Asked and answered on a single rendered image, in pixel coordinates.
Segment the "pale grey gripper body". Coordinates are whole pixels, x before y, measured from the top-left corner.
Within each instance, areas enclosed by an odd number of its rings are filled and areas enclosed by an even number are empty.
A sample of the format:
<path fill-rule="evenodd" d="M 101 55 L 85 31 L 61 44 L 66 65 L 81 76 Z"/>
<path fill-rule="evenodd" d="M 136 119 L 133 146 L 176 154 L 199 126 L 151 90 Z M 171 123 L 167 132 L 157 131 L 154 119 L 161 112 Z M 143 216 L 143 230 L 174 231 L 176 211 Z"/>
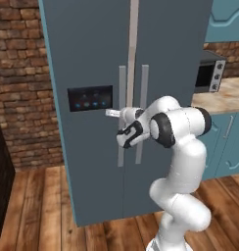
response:
<path fill-rule="evenodd" d="M 119 118 L 120 117 L 120 111 L 119 110 L 114 110 L 114 109 L 107 109 L 105 115 L 108 116 L 108 117 Z"/>

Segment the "blue-grey fridge body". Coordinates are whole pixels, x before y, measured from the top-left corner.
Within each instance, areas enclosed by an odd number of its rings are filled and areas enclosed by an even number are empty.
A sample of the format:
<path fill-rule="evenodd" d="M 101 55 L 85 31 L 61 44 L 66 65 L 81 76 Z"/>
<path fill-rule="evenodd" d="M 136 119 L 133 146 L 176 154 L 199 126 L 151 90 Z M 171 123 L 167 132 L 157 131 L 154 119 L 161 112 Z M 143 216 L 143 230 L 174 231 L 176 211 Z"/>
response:
<path fill-rule="evenodd" d="M 138 31 L 139 0 L 129 0 L 128 56 L 126 64 L 126 96 L 125 106 L 133 105 L 135 58 Z M 124 194 L 124 161 L 123 161 L 123 194 Z"/>

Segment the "dark wooden cabinet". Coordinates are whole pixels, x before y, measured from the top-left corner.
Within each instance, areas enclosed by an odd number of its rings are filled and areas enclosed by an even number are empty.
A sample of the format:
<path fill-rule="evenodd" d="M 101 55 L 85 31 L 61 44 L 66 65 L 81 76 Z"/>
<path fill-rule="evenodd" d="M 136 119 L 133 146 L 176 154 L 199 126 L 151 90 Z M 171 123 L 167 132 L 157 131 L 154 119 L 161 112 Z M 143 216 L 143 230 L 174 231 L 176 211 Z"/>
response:
<path fill-rule="evenodd" d="M 0 236 L 15 178 L 15 168 L 0 126 Z"/>

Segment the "black and silver toaster oven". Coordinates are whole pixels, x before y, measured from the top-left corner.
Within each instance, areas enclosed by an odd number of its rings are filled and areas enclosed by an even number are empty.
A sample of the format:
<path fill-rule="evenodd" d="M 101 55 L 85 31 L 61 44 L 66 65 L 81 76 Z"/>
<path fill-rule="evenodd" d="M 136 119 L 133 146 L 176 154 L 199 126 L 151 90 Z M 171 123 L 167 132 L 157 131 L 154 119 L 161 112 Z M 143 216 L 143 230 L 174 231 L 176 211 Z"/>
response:
<path fill-rule="evenodd" d="M 195 93 L 218 92 L 226 59 L 210 50 L 204 50 L 197 74 Z"/>

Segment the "teal base cupboards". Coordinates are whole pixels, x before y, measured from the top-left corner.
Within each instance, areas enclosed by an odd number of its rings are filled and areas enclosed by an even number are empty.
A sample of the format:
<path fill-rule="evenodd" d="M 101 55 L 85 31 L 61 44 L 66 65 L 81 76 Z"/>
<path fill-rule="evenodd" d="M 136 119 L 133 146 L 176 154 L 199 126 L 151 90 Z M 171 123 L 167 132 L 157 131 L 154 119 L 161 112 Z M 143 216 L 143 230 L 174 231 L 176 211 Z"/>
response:
<path fill-rule="evenodd" d="M 239 174 L 239 112 L 212 115 L 212 128 L 200 139 L 208 151 L 203 180 Z"/>

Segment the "plain blue-grey fridge door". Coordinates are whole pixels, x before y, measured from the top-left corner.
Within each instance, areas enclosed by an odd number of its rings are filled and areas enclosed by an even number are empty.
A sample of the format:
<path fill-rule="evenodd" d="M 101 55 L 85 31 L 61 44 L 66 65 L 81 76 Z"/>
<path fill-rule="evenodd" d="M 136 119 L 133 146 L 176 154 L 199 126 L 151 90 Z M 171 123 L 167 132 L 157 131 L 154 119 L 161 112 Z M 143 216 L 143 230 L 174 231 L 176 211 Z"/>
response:
<path fill-rule="evenodd" d="M 142 67 L 149 67 L 146 103 L 172 96 L 191 104 L 213 0 L 139 0 L 133 105 L 141 103 Z M 157 212 L 151 183 L 167 175 L 171 151 L 148 138 L 124 151 L 123 215 Z"/>

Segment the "blue-grey freezer door with display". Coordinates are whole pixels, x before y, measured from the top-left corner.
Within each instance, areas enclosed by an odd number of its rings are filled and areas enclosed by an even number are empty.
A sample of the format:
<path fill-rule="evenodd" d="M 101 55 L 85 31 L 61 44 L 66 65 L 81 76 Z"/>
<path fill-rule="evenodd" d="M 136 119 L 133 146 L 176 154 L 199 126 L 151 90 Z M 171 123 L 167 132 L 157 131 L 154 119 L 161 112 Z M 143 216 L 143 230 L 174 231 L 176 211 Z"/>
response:
<path fill-rule="evenodd" d="M 128 56 L 129 0 L 39 0 L 56 114 L 78 226 L 120 219 L 120 66 Z"/>

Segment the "teal wall cupboard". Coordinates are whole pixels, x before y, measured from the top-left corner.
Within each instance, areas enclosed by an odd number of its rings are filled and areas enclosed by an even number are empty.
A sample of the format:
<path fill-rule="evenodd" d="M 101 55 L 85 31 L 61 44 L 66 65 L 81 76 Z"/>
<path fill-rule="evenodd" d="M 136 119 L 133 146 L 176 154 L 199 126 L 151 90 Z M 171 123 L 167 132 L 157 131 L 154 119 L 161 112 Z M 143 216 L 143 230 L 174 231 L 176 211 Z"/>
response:
<path fill-rule="evenodd" d="M 239 41 L 239 0 L 214 0 L 205 41 Z"/>

